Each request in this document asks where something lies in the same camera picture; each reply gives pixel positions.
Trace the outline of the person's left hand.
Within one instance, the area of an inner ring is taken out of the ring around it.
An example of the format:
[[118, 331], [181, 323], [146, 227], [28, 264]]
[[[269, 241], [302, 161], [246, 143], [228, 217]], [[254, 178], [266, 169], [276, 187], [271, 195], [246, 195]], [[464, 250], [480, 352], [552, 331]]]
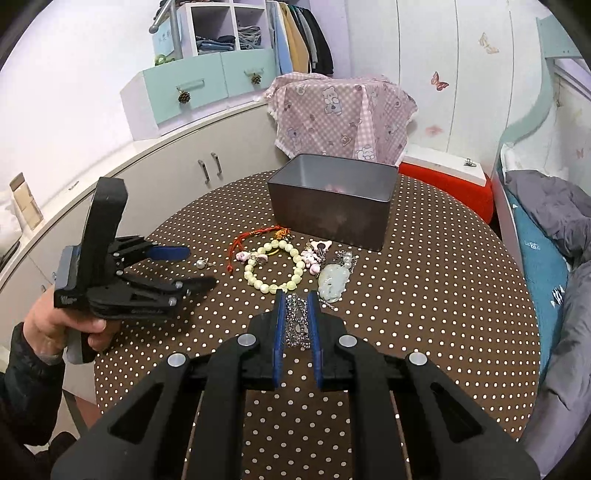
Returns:
[[104, 352], [120, 330], [120, 321], [107, 321], [90, 313], [54, 307], [54, 288], [50, 287], [34, 303], [23, 323], [23, 335], [35, 355], [47, 365], [62, 361], [68, 334], [87, 334], [87, 345]]

